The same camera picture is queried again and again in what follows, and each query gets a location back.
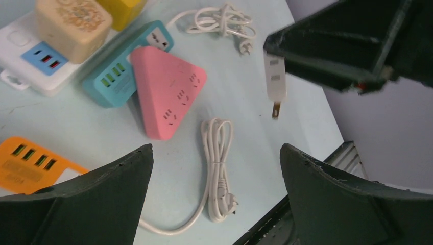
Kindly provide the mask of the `pink triangular power socket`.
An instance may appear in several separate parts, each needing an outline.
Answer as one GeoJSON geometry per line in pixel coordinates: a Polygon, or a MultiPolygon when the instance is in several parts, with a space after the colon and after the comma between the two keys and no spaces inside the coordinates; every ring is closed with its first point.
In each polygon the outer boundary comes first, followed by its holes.
{"type": "Polygon", "coordinates": [[[168,140],[206,84],[207,73],[153,46],[135,49],[130,61],[146,135],[168,140]]]}

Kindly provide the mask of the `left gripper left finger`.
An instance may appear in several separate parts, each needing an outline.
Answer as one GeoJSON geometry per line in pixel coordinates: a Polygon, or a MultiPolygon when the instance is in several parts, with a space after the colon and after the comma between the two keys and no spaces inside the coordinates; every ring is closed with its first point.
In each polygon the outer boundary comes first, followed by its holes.
{"type": "Polygon", "coordinates": [[[71,180],[1,197],[1,244],[132,244],[153,163],[145,144],[71,180]]]}

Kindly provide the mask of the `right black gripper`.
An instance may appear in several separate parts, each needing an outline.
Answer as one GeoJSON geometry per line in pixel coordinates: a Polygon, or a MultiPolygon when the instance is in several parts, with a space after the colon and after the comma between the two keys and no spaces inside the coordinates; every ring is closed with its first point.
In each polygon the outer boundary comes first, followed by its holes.
{"type": "Polygon", "coordinates": [[[288,74],[337,91],[400,78],[432,87],[432,1],[337,1],[270,34],[263,49],[288,74]]]}

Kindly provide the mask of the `yellow cube socket adapter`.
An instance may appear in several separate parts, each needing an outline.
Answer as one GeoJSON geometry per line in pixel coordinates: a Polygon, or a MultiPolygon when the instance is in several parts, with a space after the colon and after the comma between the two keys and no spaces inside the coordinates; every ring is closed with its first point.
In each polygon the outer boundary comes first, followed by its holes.
{"type": "Polygon", "coordinates": [[[97,0],[97,2],[112,16],[112,28],[123,30],[142,11],[146,0],[97,0]]]}

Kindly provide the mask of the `small white plug adapter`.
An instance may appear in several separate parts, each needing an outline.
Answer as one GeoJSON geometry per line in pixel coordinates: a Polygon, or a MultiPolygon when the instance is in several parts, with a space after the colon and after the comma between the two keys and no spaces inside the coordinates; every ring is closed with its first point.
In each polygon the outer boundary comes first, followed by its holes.
{"type": "Polygon", "coordinates": [[[272,119],[278,119],[281,103],[287,96],[285,60],[263,51],[268,98],[273,102],[272,119]]]}

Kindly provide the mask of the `orange power strip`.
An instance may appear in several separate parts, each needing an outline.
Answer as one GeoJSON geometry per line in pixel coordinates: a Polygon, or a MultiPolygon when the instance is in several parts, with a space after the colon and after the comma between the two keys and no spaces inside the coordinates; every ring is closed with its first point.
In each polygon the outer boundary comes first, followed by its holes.
{"type": "Polygon", "coordinates": [[[1,143],[1,189],[32,194],[87,173],[82,166],[20,136],[1,143]]]}

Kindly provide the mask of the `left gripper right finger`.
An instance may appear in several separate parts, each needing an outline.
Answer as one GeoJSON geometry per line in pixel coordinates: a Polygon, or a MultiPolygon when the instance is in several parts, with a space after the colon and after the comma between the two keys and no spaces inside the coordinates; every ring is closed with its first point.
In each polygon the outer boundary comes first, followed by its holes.
{"type": "Polygon", "coordinates": [[[432,244],[432,195],[357,177],[288,143],[280,165],[302,244],[432,244]]]}

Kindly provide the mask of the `white multicolour power strip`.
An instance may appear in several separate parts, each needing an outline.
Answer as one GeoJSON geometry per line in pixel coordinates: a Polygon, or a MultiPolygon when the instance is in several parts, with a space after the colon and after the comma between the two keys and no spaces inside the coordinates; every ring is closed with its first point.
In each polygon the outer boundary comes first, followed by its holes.
{"type": "Polygon", "coordinates": [[[32,88],[55,96],[69,82],[83,79],[124,41],[135,29],[136,18],[121,31],[111,25],[104,44],[83,63],[73,64],[39,39],[33,9],[1,28],[1,80],[17,90],[32,88]]]}

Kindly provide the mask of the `teal power strip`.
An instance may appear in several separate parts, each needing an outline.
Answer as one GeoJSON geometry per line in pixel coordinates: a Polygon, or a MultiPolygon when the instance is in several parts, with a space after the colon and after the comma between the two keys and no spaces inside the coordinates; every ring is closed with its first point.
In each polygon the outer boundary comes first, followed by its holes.
{"type": "Polygon", "coordinates": [[[86,94],[104,108],[123,106],[136,92],[130,54],[142,46],[154,46],[169,52],[174,41],[162,21],[144,24],[87,75],[82,82],[86,94]]]}

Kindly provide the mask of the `beige cube socket adapter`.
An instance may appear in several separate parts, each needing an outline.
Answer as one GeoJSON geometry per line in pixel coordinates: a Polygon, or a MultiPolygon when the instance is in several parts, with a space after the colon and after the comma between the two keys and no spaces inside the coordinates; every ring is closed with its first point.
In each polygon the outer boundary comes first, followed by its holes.
{"type": "Polygon", "coordinates": [[[97,1],[38,0],[34,13],[39,39],[73,64],[97,51],[112,25],[112,16],[97,1]]]}

